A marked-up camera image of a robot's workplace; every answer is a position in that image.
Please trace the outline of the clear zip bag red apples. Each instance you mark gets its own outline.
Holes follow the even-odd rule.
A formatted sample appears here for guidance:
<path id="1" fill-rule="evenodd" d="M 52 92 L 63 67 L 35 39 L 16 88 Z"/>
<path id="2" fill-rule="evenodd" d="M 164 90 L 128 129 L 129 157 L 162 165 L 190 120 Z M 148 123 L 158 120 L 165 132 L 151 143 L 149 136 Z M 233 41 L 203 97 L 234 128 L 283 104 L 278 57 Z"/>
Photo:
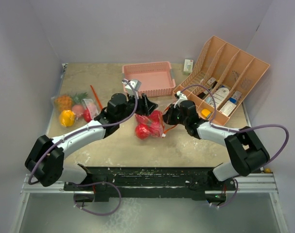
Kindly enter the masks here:
<path id="1" fill-rule="evenodd" d="M 169 109 L 169 106 L 163 110 L 154 110 L 149 116 L 141 116 L 135 114 L 137 126 L 135 127 L 135 135 L 137 138 L 144 140 L 148 137 L 165 138 L 167 133 L 174 129 L 176 125 L 166 127 L 163 120 L 163 114 Z"/>

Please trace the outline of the pink plastic basket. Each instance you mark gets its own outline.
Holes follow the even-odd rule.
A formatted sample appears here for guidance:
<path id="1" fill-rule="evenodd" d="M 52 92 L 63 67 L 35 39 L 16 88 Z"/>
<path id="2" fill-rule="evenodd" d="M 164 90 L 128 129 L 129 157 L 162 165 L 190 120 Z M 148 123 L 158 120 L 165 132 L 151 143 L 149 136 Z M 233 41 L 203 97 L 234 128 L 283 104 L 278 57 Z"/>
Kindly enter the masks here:
<path id="1" fill-rule="evenodd" d="M 170 96 L 176 87 L 170 62 L 124 65 L 122 74 L 127 80 L 140 81 L 139 94 L 148 97 Z"/>

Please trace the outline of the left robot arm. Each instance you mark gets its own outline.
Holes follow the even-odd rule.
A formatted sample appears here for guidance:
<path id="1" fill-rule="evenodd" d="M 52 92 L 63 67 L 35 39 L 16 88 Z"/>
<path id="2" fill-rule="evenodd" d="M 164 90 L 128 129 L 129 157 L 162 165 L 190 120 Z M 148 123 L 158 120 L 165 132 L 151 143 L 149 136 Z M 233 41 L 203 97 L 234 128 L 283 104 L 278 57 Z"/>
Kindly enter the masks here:
<path id="1" fill-rule="evenodd" d="M 82 165 L 65 166 L 64 160 L 80 148 L 112 135 L 133 114 L 149 116 L 157 107 L 158 104 L 150 101 L 145 94 L 117 93 L 85 126 L 54 138 L 46 135 L 39 137 L 25 161 L 30 178 L 36 178 L 36 181 L 28 180 L 28 183 L 40 183 L 47 187 L 62 181 L 74 183 L 80 190 L 89 189 L 92 179 L 87 169 Z"/>

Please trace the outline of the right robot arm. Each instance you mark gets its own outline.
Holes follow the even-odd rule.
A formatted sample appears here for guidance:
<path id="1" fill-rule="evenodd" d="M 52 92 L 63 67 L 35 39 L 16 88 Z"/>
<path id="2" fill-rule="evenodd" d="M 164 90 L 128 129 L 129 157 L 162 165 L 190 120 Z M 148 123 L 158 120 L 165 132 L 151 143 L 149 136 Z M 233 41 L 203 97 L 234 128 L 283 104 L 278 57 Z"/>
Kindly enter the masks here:
<path id="1" fill-rule="evenodd" d="M 248 176 L 270 159 L 253 130 L 244 132 L 248 127 L 217 129 L 198 115 L 195 103 L 191 100 L 184 100 L 178 105 L 171 104 L 163 115 L 163 121 L 167 125 L 183 125 L 190 136 L 226 147 L 230 161 L 213 168 L 208 177 L 208 185 L 213 190 L 219 190 L 229 178 Z"/>

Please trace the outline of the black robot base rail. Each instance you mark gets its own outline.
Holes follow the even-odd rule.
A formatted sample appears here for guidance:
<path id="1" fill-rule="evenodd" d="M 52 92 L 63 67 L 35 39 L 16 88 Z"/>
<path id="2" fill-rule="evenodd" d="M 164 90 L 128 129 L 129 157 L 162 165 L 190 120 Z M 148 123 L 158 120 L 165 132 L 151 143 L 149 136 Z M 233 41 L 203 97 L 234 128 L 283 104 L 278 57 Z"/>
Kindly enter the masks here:
<path id="1" fill-rule="evenodd" d="M 78 187 L 65 182 L 64 189 L 86 200 L 109 198 L 187 198 L 224 202 L 234 191 L 232 178 L 223 182 L 212 177 L 210 167 L 104 167 L 88 166 L 87 177 Z"/>

